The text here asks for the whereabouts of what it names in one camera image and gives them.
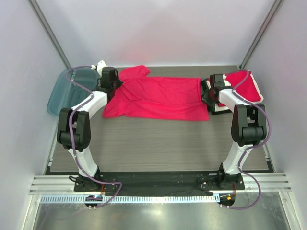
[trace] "enclosure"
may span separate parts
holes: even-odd
[[[11,0],[0,6],[2,229],[306,229],[307,2]],[[123,190],[106,207],[88,210],[86,198],[102,192],[75,191],[69,176],[78,167],[57,142],[59,117],[47,104],[64,70],[101,60],[119,76],[139,65],[149,78],[251,70],[272,122],[271,138],[243,166],[260,183],[259,202],[228,210],[216,204],[221,190],[207,196],[191,185],[227,158],[232,113],[210,113],[207,121],[105,118],[102,107],[90,120],[91,153],[104,179],[121,181]],[[236,207],[258,197],[254,180],[242,178]]]

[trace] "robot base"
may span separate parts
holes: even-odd
[[[221,164],[216,175],[203,175],[198,179],[197,183],[199,184],[199,189],[205,192],[245,190],[242,175],[240,173],[236,175],[225,174],[223,164]]]
[[[114,179],[108,178],[108,180],[104,179],[100,175],[99,168],[97,169],[97,172],[94,178],[102,182],[115,182],[116,181],[115,178]],[[92,181],[88,177],[81,176],[79,174],[77,178],[70,177],[70,179],[75,182],[75,187],[73,189],[75,192],[101,192],[102,191],[102,185]],[[116,190],[117,190],[116,185],[104,185],[104,188],[103,188],[103,192],[105,192],[107,195],[113,194],[114,192],[116,192]]]

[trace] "red t-shirt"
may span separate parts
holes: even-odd
[[[206,121],[207,105],[201,100],[200,78],[148,77],[145,66],[124,69],[122,86],[102,113],[103,117],[145,117]]]

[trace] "wire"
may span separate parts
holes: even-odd
[[[266,138],[264,139],[264,141],[261,142],[260,144],[255,145],[255,146],[251,146],[251,147],[247,147],[247,148],[244,150],[244,152],[242,153],[242,155],[241,155],[241,157],[240,157],[240,159],[239,159],[239,162],[238,162],[238,169],[239,169],[239,171],[240,171],[242,174],[251,177],[251,178],[256,182],[257,187],[258,187],[258,189],[259,189],[259,193],[258,193],[258,197],[257,197],[257,199],[255,200],[255,202],[252,203],[251,205],[246,206],[246,207],[229,207],[229,206],[226,206],[226,205],[222,205],[222,206],[225,207],[225,208],[235,209],[235,210],[244,210],[244,209],[251,208],[251,207],[255,206],[255,205],[259,202],[259,200],[260,200],[260,198],[261,198],[261,187],[260,187],[259,182],[257,181],[257,179],[256,179],[253,175],[251,175],[251,174],[249,174],[249,173],[247,173],[247,172],[244,172],[244,171],[241,169],[241,162],[242,162],[242,160],[244,159],[245,155],[247,154],[247,151],[248,151],[248,150],[256,149],[256,148],[259,148],[259,147],[262,147],[263,145],[265,145],[265,144],[268,142],[268,140],[269,140],[269,138],[270,138],[270,136],[271,136],[271,132],[272,132],[272,124],[271,124],[270,119],[268,118],[268,115],[265,113],[265,111],[264,111],[261,107],[259,107],[257,104],[255,104],[255,103],[253,103],[253,102],[250,102],[250,101],[246,100],[244,97],[240,96],[240,95],[236,92],[236,88],[238,88],[238,87],[239,87],[243,82],[245,82],[245,80],[249,77],[249,71],[248,71],[248,70],[241,69],[241,70],[238,70],[238,71],[235,71],[235,72],[240,72],[240,71],[245,71],[245,72],[246,72],[246,76],[245,76],[245,78],[244,78],[238,85],[236,85],[236,86],[232,89],[232,94],[233,94],[236,98],[242,100],[243,102],[245,102],[245,103],[247,103],[247,104],[249,104],[249,105],[251,105],[251,106],[256,107],[259,111],[261,111],[261,112],[263,113],[263,115],[265,116],[265,118],[266,118],[266,120],[267,120],[267,122],[268,122],[268,134],[267,134]]]
[[[101,185],[101,191],[100,191],[100,195],[102,196],[102,193],[105,191],[105,185],[104,184],[102,184]]]
[[[80,88],[88,91],[90,93],[90,98],[88,100],[86,100],[85,102],[83,102],[81,105],[79,105],[78,107],[76,107],[70,117],[69,117],[69,130],[70,130],[70,134],[71,134],[71,147],[72,147],[72,150],[73,150],[73,155],[75,157],[75,161],[76,161],[76,164],[79,168],[79,170],[81,172],[83,172],[88,178],[90,178],[92,181],[98,183],[98,184],[106,184],[106,185],[115,185],[115,184],[119,184],[119,188],[118,190],[114,193],[114,195],[108,199],[106,202],[104,202],[103,204],[100,204],[100,205],[97,205],[96,208],[98,207],[103,207],[105,205],[107,205],[108,203],[111,202],[111,200],[113,200],[120,192],[121,188],[122,188],[122,182],[103,182],[103,181],[99,181],[95,178],[93,178],[90,174],[88,174],[85,169],[80,165],[79,163],[79,160],[78,160],[78,156],[77,156],[77,153],[76,153],[76,145],[75,145],[75,140],[74,140],[74,137],[73,137],[73,129],[72,129],[72,118],[73,118],[73,115],[76,113],[76,111],[78,111],[79,109],[81,109],[83,106],[85,106],[86,104],[88,104],[93,98],[94,98],[94,95],[93,95],[93,92],[89,89],[87,89],[86,87],[74,82],[73,80],[71,80],[69,78],[69,74],[75,70],[75,69],[79,69],[79,68],[91,68],[91,66],[77,66],[77,67],[74,67],[74,68],[71,68],[67,73],[66,73],[66,78],[68,81],[70,81],[71,83],[73,83],[74,85],[76,86],[79,86]]]
[[[77,179],[78,179],[78,178],[77,178],[77,177],[74,177],[74,176],[69,176],[68,179],[70,179],[72,182],[75,183],[75,182],[77,182]]]
[[[233,194],[233,196],[236,196],[236,184],[234,184],[233,187],[234,187],[234,191],[235,191],[235,193]]]

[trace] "folded clothing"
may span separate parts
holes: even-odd
[[[190,121],[209,120],[201,100],[201,78],[148,77],[145,66],[124,69],[122,86],[106,105],[103,117],[144,117]]]
[[[261,103],[263,101],[263,96],[259,91],[258,85],[251,71],[249,71],[248,73],[249,75],[247,79],[239,87],[236,88],[236,92],[251,102]],[[242,70],[242,71],[232,72],[225,74],[225,76],[226,76],[225,80],[232,87],[236,87],[246,77],[246,71]],[[206,82],[208,88],[211,88],[210,79],[207,79]],[[217,103],[215,107],[210,107],[209,110],[213,113],[216,113],[216,112],[229,110],[229,108],[222,103]]]

